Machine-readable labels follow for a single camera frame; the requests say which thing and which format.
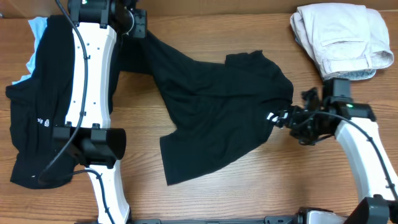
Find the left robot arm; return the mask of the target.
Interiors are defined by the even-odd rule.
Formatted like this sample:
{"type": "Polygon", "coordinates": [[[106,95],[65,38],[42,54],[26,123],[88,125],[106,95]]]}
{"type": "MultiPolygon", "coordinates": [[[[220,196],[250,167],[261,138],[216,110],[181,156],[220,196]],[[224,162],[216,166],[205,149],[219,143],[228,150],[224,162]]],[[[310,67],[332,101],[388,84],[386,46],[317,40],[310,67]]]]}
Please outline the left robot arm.
{"type": "Polygon", "coordinates": [[[72,26],[73,86],[65,123],[53,130],[63,147],[50,164],[68,153],[84,167],[98,205],[97,223],[132,223],[121,177],[126,132],[111,127],[109,82],[118,38],[144,38],[147,13],[135,1],[118,0],[69,1],[62,12],[72,26]]]}

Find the black t-shirt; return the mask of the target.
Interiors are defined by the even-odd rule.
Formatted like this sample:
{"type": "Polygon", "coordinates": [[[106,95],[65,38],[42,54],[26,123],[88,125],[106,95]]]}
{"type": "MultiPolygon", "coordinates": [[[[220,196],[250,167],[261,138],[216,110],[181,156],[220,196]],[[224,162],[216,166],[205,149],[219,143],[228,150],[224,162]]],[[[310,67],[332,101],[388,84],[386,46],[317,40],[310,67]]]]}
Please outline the black t-shirt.
{"type": "Polygon", "coordinates": [[[152,33],[124,39],[118,67],[154,78],[176,127],[160,139],[168,185],[220,170],[265,143],[273,129],[268,115],[290,106],[294,93],[260,50],[201,62],[152,33]]]}

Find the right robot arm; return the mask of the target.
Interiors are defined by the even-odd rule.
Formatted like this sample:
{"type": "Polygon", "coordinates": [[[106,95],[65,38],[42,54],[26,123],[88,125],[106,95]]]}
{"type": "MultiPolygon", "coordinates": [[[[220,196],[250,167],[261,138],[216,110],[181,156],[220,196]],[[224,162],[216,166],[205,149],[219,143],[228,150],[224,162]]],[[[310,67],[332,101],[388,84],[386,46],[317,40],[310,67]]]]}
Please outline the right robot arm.
{"type": "Polygon", "coordinates": [[[304,106],[269,113],[266,120],[289,128],[301,145],[334,137],[344,150],[354,175],[358,205],[347,217],[320,208],[302,207],[289,223],[397,223],[397,174],[384,150],[376,116],[368,104],[355,103],[351,82],[344,78],[324,81],[302,92],[304,106]]]}

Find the folded beige trousers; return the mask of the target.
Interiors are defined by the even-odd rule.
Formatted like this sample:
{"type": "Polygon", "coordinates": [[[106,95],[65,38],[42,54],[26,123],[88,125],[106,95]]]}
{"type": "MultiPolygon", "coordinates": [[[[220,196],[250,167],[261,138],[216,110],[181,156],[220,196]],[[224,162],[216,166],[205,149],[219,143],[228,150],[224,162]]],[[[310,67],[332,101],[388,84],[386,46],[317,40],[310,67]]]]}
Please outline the folded beige trousers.
{"type": "Polygon", "coordinates": [[[364,5],[300,6],[290,17],[295,40],[325,75],[383,69],[394,63],[389,31],[380,13],[364,5]]]}

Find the light blue garment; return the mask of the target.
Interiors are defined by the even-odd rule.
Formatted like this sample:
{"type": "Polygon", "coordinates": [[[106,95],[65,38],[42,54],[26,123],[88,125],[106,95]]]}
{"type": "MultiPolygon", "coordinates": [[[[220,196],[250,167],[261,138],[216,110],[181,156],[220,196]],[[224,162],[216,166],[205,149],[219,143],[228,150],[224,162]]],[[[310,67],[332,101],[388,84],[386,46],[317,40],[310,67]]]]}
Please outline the light blue garment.
{"type": "Polygon", "coordinates": [[[35,70],[36,53],[45,29],[47,28],[47,17],[36,17],[34,19],[28,20],[31,31],[34,36],[34,53],[31,55],[29,61],[26,63],[26,68],[29,72],[28,75],[21,76],[20,80],[12,82],[12,85],[16,85],[29,79],[33,71],[35,70]]]}

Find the black polo shirt with logo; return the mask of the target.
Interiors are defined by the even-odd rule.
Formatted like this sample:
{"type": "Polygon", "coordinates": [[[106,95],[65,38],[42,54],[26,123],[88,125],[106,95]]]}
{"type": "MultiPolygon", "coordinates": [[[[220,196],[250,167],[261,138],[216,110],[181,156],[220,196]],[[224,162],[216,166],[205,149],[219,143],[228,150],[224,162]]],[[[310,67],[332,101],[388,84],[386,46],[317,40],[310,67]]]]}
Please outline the black polo shirt with logo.
{"type": "Polygon", "coordinates": [[[18,150],[10,181],[28,189],[54,189],[71,181],[76,160],[53,139],[65,124],[70,106],[75,58],[71,24],[50,16],[38,44],[35,68],[25,81],[6,87],[10,99],[10,133],[18,150]]]}

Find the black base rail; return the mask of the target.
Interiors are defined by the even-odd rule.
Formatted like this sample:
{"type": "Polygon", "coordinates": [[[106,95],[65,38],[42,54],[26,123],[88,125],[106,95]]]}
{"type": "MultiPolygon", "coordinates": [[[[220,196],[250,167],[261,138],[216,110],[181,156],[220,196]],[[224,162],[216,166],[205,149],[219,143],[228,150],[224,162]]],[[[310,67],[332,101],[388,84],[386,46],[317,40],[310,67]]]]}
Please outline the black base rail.
{"type": "Polygon", "coordinates": [[[295,215],[269,215],[264,218],[242,219],[207,219],[207,220],[160,220],[160,219],[127,219],[128,224],[298,224],[327,223],[343,224],[346,217],[339,216],[329,210],[300,209],[295,215]]]}

